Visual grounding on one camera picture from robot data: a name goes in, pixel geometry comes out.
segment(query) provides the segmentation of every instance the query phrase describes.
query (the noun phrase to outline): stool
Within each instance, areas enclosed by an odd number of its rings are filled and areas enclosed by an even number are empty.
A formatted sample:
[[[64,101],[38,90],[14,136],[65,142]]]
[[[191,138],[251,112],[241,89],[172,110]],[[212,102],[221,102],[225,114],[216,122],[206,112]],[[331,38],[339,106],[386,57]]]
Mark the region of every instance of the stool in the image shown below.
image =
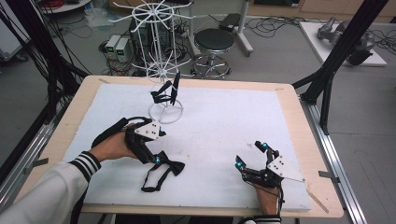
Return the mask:
[[[202,77],[222,77],[231,74],[227,62],[217,54],[230,51],[233,47],[233,35],[220,29],[206,29],[198,32],[194,38],[195,46],[208,55],[195,60],[191,73]]]

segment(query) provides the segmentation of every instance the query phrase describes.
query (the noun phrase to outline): human hand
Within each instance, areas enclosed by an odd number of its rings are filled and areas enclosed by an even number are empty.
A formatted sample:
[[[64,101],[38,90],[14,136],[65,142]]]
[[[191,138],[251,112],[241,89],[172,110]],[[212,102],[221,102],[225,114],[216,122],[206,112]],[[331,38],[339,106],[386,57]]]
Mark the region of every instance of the human hand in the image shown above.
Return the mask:
[[[125,132],[119,132],[111,135],[103,142],[93,147],[89,152],[96,157],[99,162],[106,160],[115,160],[122,157],[136,159],[136,155],[129,150],[125,144]]]
[[[259,199],[260,209],[263,215],[276,215],[277,214],[277,198],[279,190],[277,188],[269,189],[257,185],[253,185]]]

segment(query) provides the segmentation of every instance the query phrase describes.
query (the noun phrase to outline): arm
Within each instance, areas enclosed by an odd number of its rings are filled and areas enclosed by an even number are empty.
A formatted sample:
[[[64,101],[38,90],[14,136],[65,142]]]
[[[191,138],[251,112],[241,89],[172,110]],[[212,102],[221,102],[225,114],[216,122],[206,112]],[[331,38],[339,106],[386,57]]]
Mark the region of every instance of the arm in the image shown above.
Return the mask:
[[[64,223],[91,176],[101,168],[100,161],[135,158],[124,144],[124,136],[116,133],[73,161],[55,164],[0,216],[0,223]]]
[[[246,218],[242,221],[245,224],[280,224],[281,218],[277,213],[276,203],[278,197],[278,189],[262,189],[254,186],[257,198],[259,199],[262,216]]]

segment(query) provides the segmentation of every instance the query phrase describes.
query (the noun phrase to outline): power supply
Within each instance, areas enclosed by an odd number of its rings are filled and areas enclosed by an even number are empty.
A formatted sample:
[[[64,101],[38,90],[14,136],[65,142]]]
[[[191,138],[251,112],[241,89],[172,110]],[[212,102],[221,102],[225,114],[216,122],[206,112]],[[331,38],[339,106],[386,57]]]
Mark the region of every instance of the power supply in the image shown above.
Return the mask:
[[[239,18],[241,17],[238,13],[228,14],[226,18],[220,23],[219,28],[228,32],[232,32],[233,28],[238,25]]]
[[[116,53],[120,63],[128,63],[132,55],[129,38],[123,37],[119,40],[119,44],[116,46]]]
[[[120,35],[111,36],[110,40],[106,44],[107,58],[111,60],[117,60],[116,46],[119,43]]]

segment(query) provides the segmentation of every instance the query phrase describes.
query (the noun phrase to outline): wooden table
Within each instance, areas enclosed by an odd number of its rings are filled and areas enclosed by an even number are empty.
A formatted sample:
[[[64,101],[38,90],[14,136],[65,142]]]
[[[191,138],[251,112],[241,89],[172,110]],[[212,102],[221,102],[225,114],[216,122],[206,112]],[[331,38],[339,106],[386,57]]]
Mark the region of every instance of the wooden table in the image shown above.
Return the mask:
[[[49,163],[38,166],[32,171],[22,187],[17,200],[36,183],[38,178],[42,176],[46,170],[56,162],[62,160],[65,151],[68,149],[76,134],[78,125],[89,109],[99,86],[103,83],[147,85],[150,81],[145,78],[136,79],[131,77],[86,77],[40,157],[40,159],[49,158]],[[282,217],[341,217],[344,214],[332,181],[329,178],[323,178],[318,175],[318,171],[327,171],[327,169],[321,158],[317,143],[304,115],[297,94],[291,85],[183,79],[183,81],[180,82],[180,86],[275,91],[283,110],[283,116],[289,127],[290,139],[295,149],[302,175],[305,178],[306,189],[312,205],[312,209],[306,212],[282,212]],[[232,217],[248,217],[259,214],[257,209],[131,206],[114,204],[85,204],[82,212]]]

